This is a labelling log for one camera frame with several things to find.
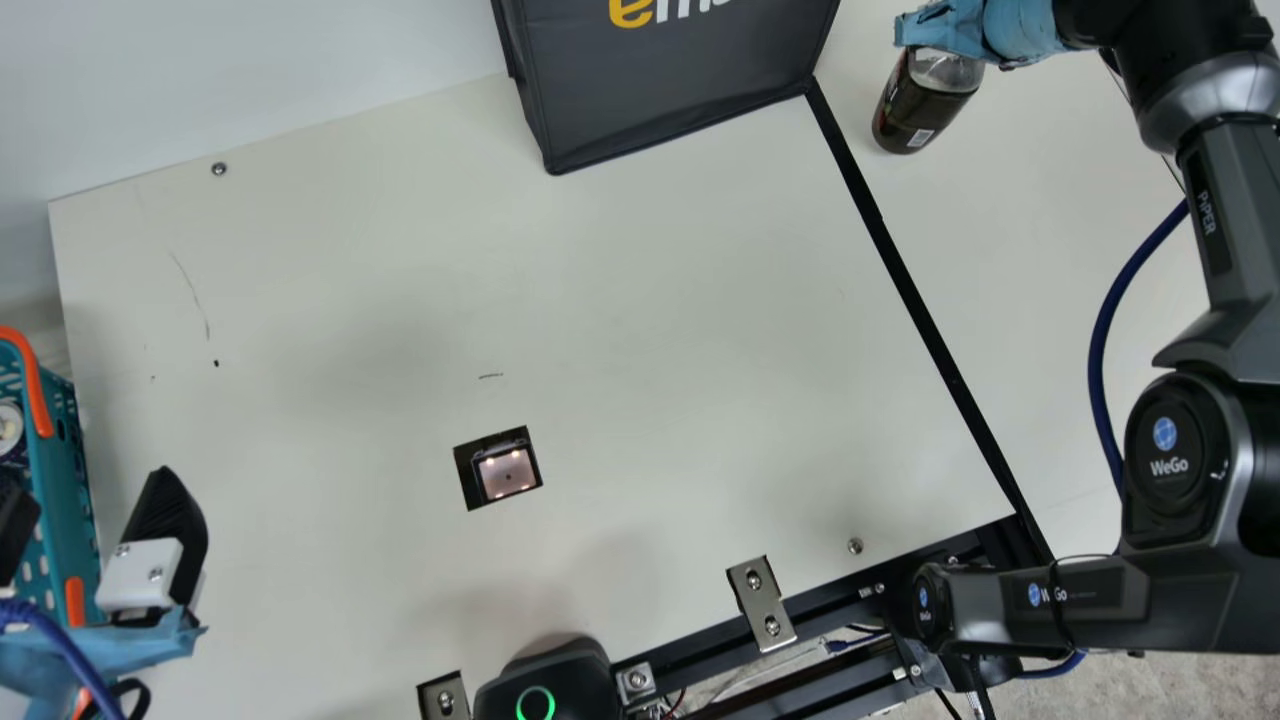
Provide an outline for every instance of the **green light ring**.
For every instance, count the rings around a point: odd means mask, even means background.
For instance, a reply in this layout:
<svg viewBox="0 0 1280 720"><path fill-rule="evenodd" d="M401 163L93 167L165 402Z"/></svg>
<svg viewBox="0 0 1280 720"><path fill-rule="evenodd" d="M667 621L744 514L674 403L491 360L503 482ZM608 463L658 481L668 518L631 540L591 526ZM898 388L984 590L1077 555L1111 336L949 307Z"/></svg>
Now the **green light ring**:
<svg viewBox="0 0 1280 720"><path fill-rule="evenodd" d="M525 698L529 697L529 693L531 692L540 692L544 697L547 697L547 715L543 720L552 720L552 717L556 717L556 696L541 685L534 685L520 693L520 697L516 700L516 720L529 720L525 717Z"/></svg>

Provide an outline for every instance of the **metal bracket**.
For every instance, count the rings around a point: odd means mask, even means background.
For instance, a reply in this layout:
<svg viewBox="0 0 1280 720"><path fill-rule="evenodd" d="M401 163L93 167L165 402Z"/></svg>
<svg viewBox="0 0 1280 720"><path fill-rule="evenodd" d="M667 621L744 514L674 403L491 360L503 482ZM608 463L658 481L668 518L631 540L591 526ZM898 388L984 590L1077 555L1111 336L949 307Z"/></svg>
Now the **metal bracket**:
<svg viewBox="0 0 1280 720"><path fill-rule="evenodd" d="M648 662L620 670L613 678L618 683L618 698L622 700L623 707L658 692L658 685L653 679L653 667Z"/></svg>
<svg viewBox="0 0 1280 720"><path fill-rule="evenodd" d="M419 685L417 708L422 712L422 720L471 720L462 673Z"/></svg>
<svg viewBox="0 0 1280 720"><path fill-rule="evenodd" d="M749 560L726 573L760 652L773 652L796 642L796 630L782 607L782 591L778 589L768 557Z"/></svg>

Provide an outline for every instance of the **table surface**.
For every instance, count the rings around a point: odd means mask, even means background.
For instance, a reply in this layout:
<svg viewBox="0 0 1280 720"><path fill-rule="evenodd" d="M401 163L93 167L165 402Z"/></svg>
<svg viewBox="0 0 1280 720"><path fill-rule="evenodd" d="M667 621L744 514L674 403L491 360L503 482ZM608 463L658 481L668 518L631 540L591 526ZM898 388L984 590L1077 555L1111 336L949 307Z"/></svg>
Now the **table surface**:
<svg viewBox="0 0 1280 720"><path fill-rule="evenodd" d="M1055 550L1114 547L1084 355L1176 186L1092 56L879 152L879 29L841 13L827 96ZM50 206L101 538L161 464L210 524L159 716L412 717L732 618L744 560L794 594L1010 511L803 100L552 178L494 77L216 159ZM1185 233L1123 307L1120 427L1198 278ZM452 448L517 425L545 487L468 512Z"/></svg>

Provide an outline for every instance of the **black scuff mark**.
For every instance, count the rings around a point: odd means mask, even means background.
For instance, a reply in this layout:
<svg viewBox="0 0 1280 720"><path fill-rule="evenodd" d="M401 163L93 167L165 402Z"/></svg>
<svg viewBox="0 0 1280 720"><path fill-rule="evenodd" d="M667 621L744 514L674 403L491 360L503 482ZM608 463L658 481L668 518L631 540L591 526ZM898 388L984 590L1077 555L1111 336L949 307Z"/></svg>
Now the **black scuff mark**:
<svg viewBox="0 0 1280 720"><path fill-rule="evenodd" d="M196 302L196 310L200 310L201 319L205 320L205 342L209 342L214 337L214 329L209 325L209 313L205 313L205 306L200 304L200 293L196 292L196 283L191 282L191 275L187 274L187 268L182 266L182 260L169 250L169 258L173 260L174 265L178 265L178 272L182 273L182 279L187 281L187 287L191 290L191 299Z"/></svg>

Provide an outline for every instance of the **gray floor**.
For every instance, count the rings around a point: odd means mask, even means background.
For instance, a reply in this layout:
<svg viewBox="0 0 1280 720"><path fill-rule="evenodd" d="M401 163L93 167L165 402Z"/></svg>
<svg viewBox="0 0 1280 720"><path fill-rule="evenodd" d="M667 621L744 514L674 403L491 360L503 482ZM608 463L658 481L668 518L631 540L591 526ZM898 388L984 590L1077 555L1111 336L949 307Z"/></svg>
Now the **gray floor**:
<svg viewBox="0 0 1280 720"><path fill-rule="evenodd" d="M694 688L685 708L696 710L717 696L742 692L824 657L820 648L787 651ZM780 664L783 666L776 673L762 674ZM1148 653L1134 660L1124 653L1094 655L1065 678L1012 682L992 689L991 700L1001 720L1280 719L1277 680L1280 657ZM965 720L973 717L964 697L952 696L952 702ZM932 694L890 708L883 717L950 720Z"/></svg>

